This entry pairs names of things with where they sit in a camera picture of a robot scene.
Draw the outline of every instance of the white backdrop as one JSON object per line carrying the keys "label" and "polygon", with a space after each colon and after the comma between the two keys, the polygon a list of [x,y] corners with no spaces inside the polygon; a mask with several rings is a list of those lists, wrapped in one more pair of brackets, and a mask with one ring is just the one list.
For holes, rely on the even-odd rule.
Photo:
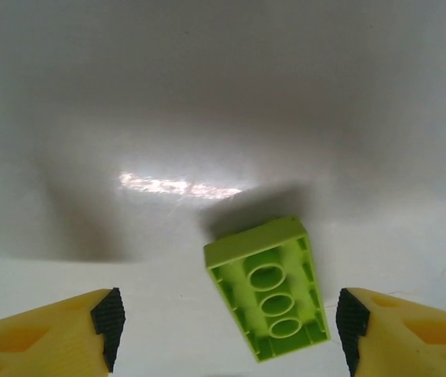
{"label": "white backdrop", "polygon": [[[281,214],[333,340],[256,364],[202,247]],[[120,287],[116,376],[346,376],[350,286],[446,309],[446,2],[0,0],[0,318]]]}

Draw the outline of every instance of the upside-down lego brick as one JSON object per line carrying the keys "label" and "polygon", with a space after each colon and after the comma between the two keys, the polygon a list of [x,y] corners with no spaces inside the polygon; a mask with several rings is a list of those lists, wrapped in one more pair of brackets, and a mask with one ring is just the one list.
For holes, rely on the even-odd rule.
{"label": "upside-down lego brick", "polygon": [[226,236],[204,254],[257,361],[330,338],[309,237],[296,216]]}
{"label": "upside-down lego brick", "polygon": [[336,324],[352,377],[446,377],[443,310],[344,288]]}
{"label": "upside-down lego brick", "polygon": [[0,320],[0,377],[104,377],[125,322],[118,288]]}

